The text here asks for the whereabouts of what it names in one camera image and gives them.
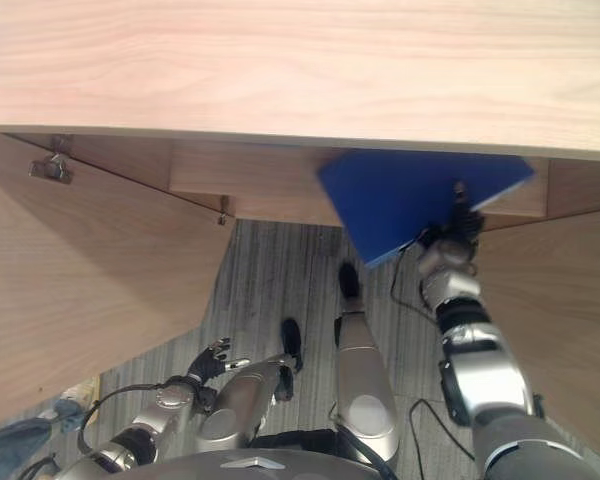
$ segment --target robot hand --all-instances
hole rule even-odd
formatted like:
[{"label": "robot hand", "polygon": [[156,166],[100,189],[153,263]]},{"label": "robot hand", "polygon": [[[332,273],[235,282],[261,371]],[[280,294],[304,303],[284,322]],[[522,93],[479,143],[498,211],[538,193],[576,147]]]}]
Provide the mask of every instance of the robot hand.
[{"label": "robot hand", "polygon": [[197,381],[201,386],[207,383],[210,378],[215,378],[227,370],[233,370],[248,365],[250,362],[246,358],[225,361],[226,352],[231,348],[231,340],[227,337],[221,338],[209,345],[197,358],[191,363],[187,370],[187,377]]}]

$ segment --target metal hinge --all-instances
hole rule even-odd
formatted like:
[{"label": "metal hinge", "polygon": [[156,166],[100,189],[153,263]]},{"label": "metal hinge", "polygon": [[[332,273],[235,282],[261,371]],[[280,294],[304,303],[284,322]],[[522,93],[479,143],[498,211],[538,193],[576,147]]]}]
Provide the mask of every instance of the metal hinge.
[{"label": "metal hinge", "polygon": [[229,209],[229,197],[222,195],[220,197],[220,216],[218,217],[218,225],[227,223],[227,210]]},{"label": "metal hinge", "polygon": [[67,160],[71,158],[68,154],[70,143],[69,135],[54,135],[52,139],[54,153],[43,160],[31,162],[29,176],[70,184],[73,179],[73,173],[67,169]]}]

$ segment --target cabinet door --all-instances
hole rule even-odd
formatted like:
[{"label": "cabinet door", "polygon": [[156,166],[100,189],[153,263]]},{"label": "cabinet door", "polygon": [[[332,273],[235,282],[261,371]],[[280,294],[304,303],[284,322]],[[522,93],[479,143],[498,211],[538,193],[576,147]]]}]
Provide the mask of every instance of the cabinet door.
[{"label": "cabinet door", "polygon": [[232,230],[218,214],[0,135],[0,420],[202,320]]},{"label": "cabinet door", "polygon": [[600,212],[487,232],[478,267],[547,415],[600,451]]}]

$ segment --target black cable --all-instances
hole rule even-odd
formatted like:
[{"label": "black cable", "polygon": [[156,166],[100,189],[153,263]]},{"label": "black cable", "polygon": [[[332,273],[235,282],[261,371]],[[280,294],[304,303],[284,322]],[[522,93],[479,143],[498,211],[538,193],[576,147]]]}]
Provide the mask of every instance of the black cable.
[{"label": "black cable", "polygon": [[393,470],[391,470],[391,467],[387,462],[385,462],[371,447],[362,442],[362,440],[356,437],[351,430],[344,425],[338,423],[336,424],[336,427],[338,428],[340,435],[371,462],[371,465],[378,471],[383,480],[398,480],[398,477],[393,473]]},{"label": "black cable", "polygon": [[413,412],[420,405],[424,405],[424,406],[426,406],[429,409],[429,411],[433,414],[433,416],[435,417],[436,421],[438,422],[438,425],[440,425],[442,427],[442,429],[444,430],[444,433],[447,434],[447,436],[456,445],[456,447],[458,447],[462,451],[462,453],[464,453],[469,459],[471,459],[472,462],[475,461],[475,457],[473,456],[473,454],[469,450],[467,450],[458,441],[458,439],[456,437],[453,436],[453,434],[449,431],[449,429],[444,424],[444,422],[442,421],[442,419],[438,416],[438,414],[436,413],[436,411],[433,409],[433,407],[431,406],[431,404],[427,400],[425,400],[424,398],[420,398],[420,399],[416,400],[414,402],[414,404],[411,405],[411,408],[409,409],[409,426],[411,427],[411,435],[413,435],[413,443],[416,446],[416,456],[418,457],[418,468],[420,470],[420,479],[421,480],[425,480],[424,479],[424,468],[422,466],[422,454],[420,453],[420,444],[418,443],[418,436],[416,435],[416,429],[413,426]]},{"label": "black cable", "polygon": [[33,480],[33,478],[35,478],[35,476],[42,469],[42,467],[44,467],[45,465],[47,465],[49,463],[55,463],[55,460],[54,460],[55,456],[56,456],[56,454],[52,453],[51,455],[47,455],[46,457],[38,460],[37,462],[32,463],[27,468],[25,468],[20,473],[20,475],[18,475],[16,480]]},{"label": "black cable", "polygon": [[136,385],[129,385],[127,387],[122,387],[117,390],[114,390],[113,392],[105,395],[102,398],[102,400],[96,400],[95,402],[93,402],[93,406],[84,414],[82,424],[80,425],[80,429],[78,430],[78,449],[82,452],[83,455],[89,455],[91,452],[93,452],[93,449],[89,446],[89,444],[87,444],[87,442],[84,439],[84,429],[87,426],[89,419],[108,399],[120,393],[157,390],[159,388],[164,388],[165,386],[166,385],[163,383],[139,383]]},{"label": "black cable", "polygon": [[401,300],[400,298],[398,298],[398,296],[396,295],[396,292],[395,292],[396,282],[398,280],[398,271],[400,270],[400,264],[402,263],[402,259],[404,258],[405,253],[407,253],[407,250],[409,250],[411,248],[411,246],[413,246],[414,244],[415,244],[415,242],[411,242],[406,247],[403,247],[402,250],[400,251],[400,256],[398,257],[398,261],[396,262],[396,265],[393,269],[393,280],[391,280],[391,289],[389,290],[389,296],[391,297],[391,300],[393,300],[398,305],[408,308],[412,312],[417,313],[422,318],[424,318],[427,322],[429,322],[431,325],[438,328],[438,322],[436,322],[436,319],[433,318],[433,316],[431,316],[430,314],[428,314],[427,312],[425,312],[423,310],[420,310],[418,307],[412,305],[411,303]]}]

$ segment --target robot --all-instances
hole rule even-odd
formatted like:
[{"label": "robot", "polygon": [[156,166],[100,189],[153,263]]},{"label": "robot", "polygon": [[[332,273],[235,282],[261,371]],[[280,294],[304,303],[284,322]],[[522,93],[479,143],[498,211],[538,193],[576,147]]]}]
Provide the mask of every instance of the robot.
[{"label": "robot", "polygon": [[[448,225],[431,226],[417,240],[424,249],[418,261],[422,299],[442,336],[441,387],[449,417],[471,429],[480,478],[600,480],[544,420],[539,397],[489,317],[471,263],[482,224],[458,184]],[[270,406],[292,398],[293,376],[302,368],[300,332],[288,319],[281,329],[283,353],[255,364],[226,361],[229,340],[216,342],[184,376],[159,385],[155,402],[109,442],[91,450],[80,435],[85,456],[56,478],[397,478],[391,468],[400,425],[389,379],[367,326],[354,267],[344,264],[339,277],[336,431],[257,437]],[[240,367],[219,394],[205,387],[210,378]],[[195,452],[163,462],[170,439],[196,414],[206,418]]]}]

